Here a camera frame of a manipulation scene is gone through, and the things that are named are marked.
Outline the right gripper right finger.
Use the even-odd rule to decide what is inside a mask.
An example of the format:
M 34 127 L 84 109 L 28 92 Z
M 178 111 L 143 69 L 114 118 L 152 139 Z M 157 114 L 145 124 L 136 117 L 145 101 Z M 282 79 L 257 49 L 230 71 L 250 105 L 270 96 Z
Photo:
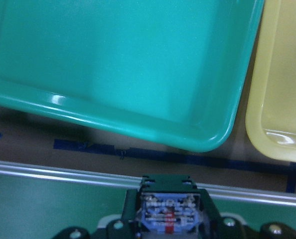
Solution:
M 244 239 L 245 230 L 233 218 L 222 217 L 205 189 L 199 190 L 202 220 L 199 225 L 200 239 Z

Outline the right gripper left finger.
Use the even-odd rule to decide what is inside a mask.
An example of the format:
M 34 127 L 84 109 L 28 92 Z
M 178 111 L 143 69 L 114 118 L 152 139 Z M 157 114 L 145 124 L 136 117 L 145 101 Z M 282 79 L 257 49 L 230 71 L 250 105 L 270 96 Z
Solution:
M 139 222 L 136 220 L 139 205 L 138 191 L 127 190 L 121 217 L 107 225 L 108 239 L 141 239 L 143 237 Z

